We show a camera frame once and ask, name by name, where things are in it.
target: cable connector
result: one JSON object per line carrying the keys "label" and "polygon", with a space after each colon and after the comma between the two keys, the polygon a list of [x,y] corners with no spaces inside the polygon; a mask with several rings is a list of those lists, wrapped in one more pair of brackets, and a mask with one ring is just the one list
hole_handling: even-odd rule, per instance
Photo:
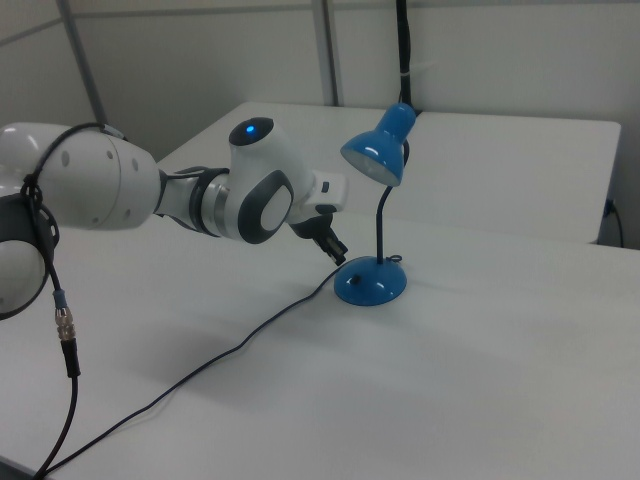
{"label": "cable connector", "polygon": [[56,325],[58,326],[58,338],[62,346],[64,363],[67,367],[67,377],[75,378],[80,375],[80,364],[78,362],[76,327],[73,325],[73,315],[67,305],[64,290],[56,290],[53,297],[56,301]]}
{"label": "cable connector", "polygon": [[60,341],[76,338],[76,328],[73,326],[73,315],[69,307],[56,308],[56,325],[58,325],[58,338]]}

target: white table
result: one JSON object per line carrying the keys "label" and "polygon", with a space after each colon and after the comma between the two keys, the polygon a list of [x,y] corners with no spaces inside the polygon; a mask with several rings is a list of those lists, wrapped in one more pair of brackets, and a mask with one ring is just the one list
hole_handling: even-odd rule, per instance
{"label": "white table", "polygon": [[[636,478],[640,254],[385,226],[386,253],[404,256],[409,277],[398,300],[357,308],[325,288],[54,477]],[[349,258],[373,253],[372,215],[342,213],[334,227]],[[56,264],[83,372],[61,455],[332,269],[286,228],[250,246],[159,218],[65,230]],[[69,395],[49,295],[0,323],[0,385],[0,455],[36,467]]]}
{"label": "white table", "polygon": [[[273,118],[318,170],[345,174],[347,210],[375,212],[380,187],[345,162],[340,147],[371,130],[382,110],[245,103],[162,161],[228,165],[229,132]],[[620,125],[613,122],[425,112],[409,135],[396,218],[580,243],[598,238]]]}

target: desk lamp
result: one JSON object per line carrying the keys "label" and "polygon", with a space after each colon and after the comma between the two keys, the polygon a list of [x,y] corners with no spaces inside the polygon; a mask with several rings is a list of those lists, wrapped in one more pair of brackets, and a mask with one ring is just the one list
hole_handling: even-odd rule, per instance
{"label": "desk lamp", "polygon": [[387,185],[376,214],[377,255],[357,258],[336,275],[334,290],[347,303],[380,305],[398,297],[407,286],[402,267],[382,254],[382,209],[391,189],[402,181],[404,165],[409,158],[406,139],[415,121],[413,108],[397,103],[385,112],[375,130],[357,135],[340,150],[360,172]]}

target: black wire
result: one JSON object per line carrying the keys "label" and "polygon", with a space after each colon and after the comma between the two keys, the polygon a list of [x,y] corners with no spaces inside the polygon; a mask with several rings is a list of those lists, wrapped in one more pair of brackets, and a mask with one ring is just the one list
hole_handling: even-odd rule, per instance
{"label": "black wire", "polygon": [[46,475],[48,475],[47,468],[51,465],[51,462],[58,454],[60,447],[64,443],[64,439],[69,433],[69,428],[71,427],[71,422],[73,421],[73,415],[76,411],[76,405],[78,403],[78,377],[71,378],[71,402],[69,403],[69,413],[67,413],[67,419],[64,422],[64,426],[62,427],[62,431],[60,432],[60,436],[58,437],[58,441],[51,450],[51,453],[44,461],[42,466],[38,469],[36,474],[33,476],[33,480],[42,480]]}
{"label": "black wire", "polygon": [[[404,164],[406,166],[407,161],[409,160],[409,142],[405,140],[402,146],[404,147],[403,155]],[[384,255],[382,253],[382,210],[384,209],[384,204],[387,202],[387,197],[391,193],[392,189],[393,187],[385,188],[384,193],[382,194],[382,197],[380,197],[380,201],[378,202],[378,210],[376,212],[376,263],[378,263],[378,265],[382,265],[382,263],[384,262]]]}
{"label": "black wire", "polygon": [[49,160],[49,157],[51,156],[53,151],[56,148],[58,148],[62,142],[64,142],[70,136],[75,135],[79,131],[86,130],[88,128],[104,129],[105,128],[105,124],[104,123],[98,123],[98,122],[81,123],[80,125],[76,125],[75,127],[71,127],[68,130],[65,130],[62,134],[60,134],[58,136],[58,138],[56,138],[51,143],[51,145],[49,145],[47,147],[45,152],[40,157],[40,161],[38,161],[38,164],[36,165],[36,168],[33,171],[33,173],[31,175],[27,176],[27,179],[25,180],[25,183],[28,183],[27,186],[28,187],[35,187],[35,186],[38,185],[38,178],[40,177],[40,174],[42,173],[42,169],[44,168],[45,163],[47,163],[47,160]]}
{"label": "black wire", "polygon": [[42,255],[42,259],[44,260],[45,267],[51,276],[51,282],[53,282],[53,288],[55,290],[62,290],[60,286],[60,280],[58,278],[58,273],[56,272],[55,267],[53,266],[53,260],[49,256],[49,251],[47,250],[44,239],[42,238],[42,232],[40,232],[40,228],[38,226],[38,215],[40,208],[36,205],[36,199],[32,196],[27,197],[29,203],[29,212],[31,213],[31,223],[33,226],[33,231],[36,234],[36,241],[40,246],[40,255]]}
{"label": "black wire", "polygon": [[195,377],[196,375],[198,375],[200,372],[202,372],[203,370],[205,370],[206,368],[210,367],[211,365],[213,365],[214,363],[216,363],[219,360],[222,360],[223,358],[231,355],[232,353],[237,352],[238,350],[240,350],[242,347],[244,347],[247,342],[249,342],[249,340],[251,340],[256,334],[258,334],[261,330],[263,330],[266,326],[268,326],[270,323],[274,322],[275,320],[277,320],[278,318],[280,318],[282,315],[284,315],[285,313],[287,313],[289,310],[291,310],[294,307],[297,307],[298,305],[300,305],[301,303],[304,303],[308,300],[311,300],[313,297],[315,297],[320,290],[322,290],[322,287],[324,287],[327,282],[329,280],[331,280],[331,278],[338,272],[338,270],[340,270],[340,268],[336,268],[333,272],[331,272],[329,274],[329,276],[327,276],[321,283],[320,285],[318,285],[316,287],[316,289],[311,292],[309,295],[307,295],[306,297],[301,298],[300,300],[297,300],[291,304],[289,304],[288,306],[286,306],[285,308],[283,308],[282,310],[280,310],[278,313],[276,313],[275,315],[273,315],[272,317],[270,317],[268,320],[265,320],[263,323],[261,323],[258,327],[255,328],[255,330],[253,330],[247,337],[245,337],[245,339],[240,342],[238,345],[236,345],[235,347],[227,350],[224,353],[221,353],[220,355],[218,355],[217,357],[212,358],[211,360],[209,360],[206,363],[203,363],[201,366],[199,366],[198,368],[196,368],[194,371],[192,371],[190,374],[188,374],[187,376],[183,377],[180,381],[178,381],[177,383],[175,383],[171,388],[169,388],[168,390],[166,390],[164,393],[162,393],[159,397],[157,397],[155,400],[153,400],[151,403],[149,403],[147,406],[142,407],[141,409],[133,412],[131,415],[126,416],[125,418],[123,418],[122,420],[120,420],[118,423],[116,423],[115,425],[113,425],[111,428],[109,428],[108,430],[106,430],[104,433],[102,433],[101,435],[97,436],[96,438],[94,438],[93,440],[91,440],[89,443],[87,443],[85,446],[81,447],[80,449],[78,449],[77,451],[75,451],[74,453],[72,453],[71,455],[69,455],[68,457],[64,458],[63,460],[61,460],[60,462],[56,463],[53,467],[51,467],[49,470],[47,470],[47,475],[50,474],[51,472],[57,470],[58,468],[62,467],[63,465],[66,465],[67,463],[69,463],[71,460],[73,460],[74,458],[76,458],[77,456],[81,455],[82,453],[86,452],[88,449],[90,449],[91,447],[93,447],[96,443],[100,442],[101,440],[104,440],[107,436],[109,436],[111,433],[113,433],[115,430],[117,430],[118,428],[120,428],[122,425],[124,425],[125,423],[127,423],[129,420],[132,420],[133,418],[137,417],[138,415],[140,415],[141,413],[146,412],[147,410],[153,408],[158,402],[160,402],[164,397],[166,397],[167,395],[169,395],[171,392],[173,392],[175,389],[181,387],[182,385],[184,385],[186,382],[188,382],[189,380],[191,380],[193,377]]}
{"label": "black wire", "polygon": [[620,214],[618,213],[618,209],[615,205],[611,207],[611,213],[616,216],[616,220],[618,222],[618,234],[620,235],[620,248],[624,248],[624,234],[622,233],[622,220],[620,220]]}

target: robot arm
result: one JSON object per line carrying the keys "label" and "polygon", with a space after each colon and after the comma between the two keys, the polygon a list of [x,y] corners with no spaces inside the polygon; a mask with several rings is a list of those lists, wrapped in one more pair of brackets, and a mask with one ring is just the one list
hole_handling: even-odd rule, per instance
{"label": "robot arm", "polygon": [[[32,123],[0,130],[0,320],[20,311],[17,303],[26,307],[18,297],[35,298],[42,288],[37,247],[25,246],[8,219],[24,216],[16,201],[23,180],[65,130]],[[229,143],[230,169],[166,174],[148,152],[127,141],[79,132],[52,152],[39,177],[44,206],[60,226],[128,229],[155,213],[190,230],[252,244],[268,240],[286,222],[336,264],[344,262],[347,249],[331,230],[331,214],[344,207],[346,179],[309,169],[271,119],[239,124]]]}
{"label": "robot arm", "polygon": [[[271,238],[286,221],[341,264],[346,248],[331,231],[330,219],[346,202],[346,178],[309,169],[268,118],[240,123],[229,143],[230,171],[161,172],[162,198],[155,213],[201,233],[253,244]],[[314,220],[321,216],[322,222]]]}

